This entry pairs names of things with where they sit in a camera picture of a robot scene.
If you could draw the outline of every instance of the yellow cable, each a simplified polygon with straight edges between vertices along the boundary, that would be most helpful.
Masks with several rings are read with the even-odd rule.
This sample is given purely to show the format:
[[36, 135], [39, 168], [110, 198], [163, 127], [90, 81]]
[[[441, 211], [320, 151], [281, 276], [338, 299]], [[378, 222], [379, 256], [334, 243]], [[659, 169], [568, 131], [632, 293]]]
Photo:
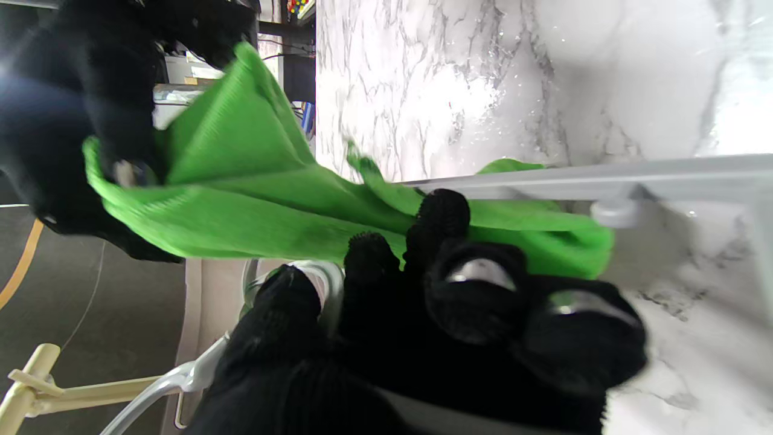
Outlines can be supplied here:
[[29, 231], [27, 245], [24, 247], [22, 257], [19, 259], [19, 263], [16, 265], [16, 269], [14, 269], [8, 283], [5, 284], [5, 287], [0, 292], [0, 310], [5, 307], [19, 286], [22, 285], [22, 281], [24, 281], [24, 277], [27, 275], [27, 270], [29, 270], [29, 265], [32, 263], [32, 257], [35, 256], [35, 250], [38, 247], [38, 240], [40, 240], [40, 233], [42, 231], [43, 223], [35, 219], [35, 223], [32, 224], [32, 230]]

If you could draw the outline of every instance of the marble wall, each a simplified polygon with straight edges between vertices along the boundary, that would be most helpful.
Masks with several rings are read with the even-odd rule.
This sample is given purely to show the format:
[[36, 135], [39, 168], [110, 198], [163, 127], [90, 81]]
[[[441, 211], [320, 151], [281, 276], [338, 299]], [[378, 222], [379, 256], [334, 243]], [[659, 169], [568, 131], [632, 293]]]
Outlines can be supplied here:
[[[553, 166], [773, 152], [769, 0], [325, 0], [317, 159], [354, 139], [392, 181], [502, 157]], [[586, 204], [578, 204], [578, 210]], [[773, 344], [746, 217], [661, 204], [618, 232], [605, 279], [652, 363], [608, 433], [770, 433]]]

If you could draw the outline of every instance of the gray floor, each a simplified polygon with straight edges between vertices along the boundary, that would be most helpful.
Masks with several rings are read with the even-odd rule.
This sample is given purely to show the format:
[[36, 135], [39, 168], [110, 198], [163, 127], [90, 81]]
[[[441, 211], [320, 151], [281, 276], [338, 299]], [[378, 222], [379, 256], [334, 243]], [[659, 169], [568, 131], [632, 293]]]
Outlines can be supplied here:
[[[26, 208], [0, 208], [0, 287], [32, 227]], [[175, 359], [185, 302], [182, 265], [138, 262], [97, 238], [43, 230], [19, 290], [0, 310], [0, 392], [37, 344], [63, 347], [53, 376], [62, 387], [160, 375]], [[21, 435], [99, 433], [122, 405], [27, 419]], [[158, 433], [163, 404], [127, 432]]]

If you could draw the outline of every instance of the green cloth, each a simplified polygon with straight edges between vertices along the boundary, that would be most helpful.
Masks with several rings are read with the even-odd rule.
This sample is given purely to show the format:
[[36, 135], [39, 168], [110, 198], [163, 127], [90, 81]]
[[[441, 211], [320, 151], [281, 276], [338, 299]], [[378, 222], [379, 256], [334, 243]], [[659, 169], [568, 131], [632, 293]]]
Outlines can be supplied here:
[[[349, 153], [364, 184], [314, 159], [282, 89], [247, 44], [226, 75], [165, 131], [165, 185], [125, 189], [106, 181], [99, 143], [84, 144], [87, 175], [107, 211], [137, 234], [184, 257], [276, 257], [342, 263], [349, 238], [378, 231], [399, 255], [422, 195], [384, 181]], [[541, 167], [498, 160], [489, 172]], [[612, 233], [550, 201], [471, 201], [470, 235], [519, 246], [534, 273], [594, 278]]]

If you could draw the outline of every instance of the gloved hand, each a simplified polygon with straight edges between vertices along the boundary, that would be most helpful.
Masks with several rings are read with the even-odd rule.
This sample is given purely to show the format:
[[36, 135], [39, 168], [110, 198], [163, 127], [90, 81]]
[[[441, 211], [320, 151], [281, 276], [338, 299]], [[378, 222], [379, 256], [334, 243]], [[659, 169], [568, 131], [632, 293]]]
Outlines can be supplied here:
[[352, 239], [346, 357], [377, 385], [444, 406], [600, 429], [606, 390], [645, 364], [638, 315], [611, 284], [533, 276], [517, 247], [467, 240], [469, 220], [462, 195], [428, 195], [402, 272], [380, 235]]
[[54, 231], [104, 238], [137, 259], [179, 261], [105, 211], [86, 179], [83, 141], [99, 138], [109, 180], [162, 183], [168, 168], [152, 117], [158, 42], [185, 40], [222, 67], [253, 26], [249, 8], [226, 0], [64, 2], [2, 71], [0, 170]]

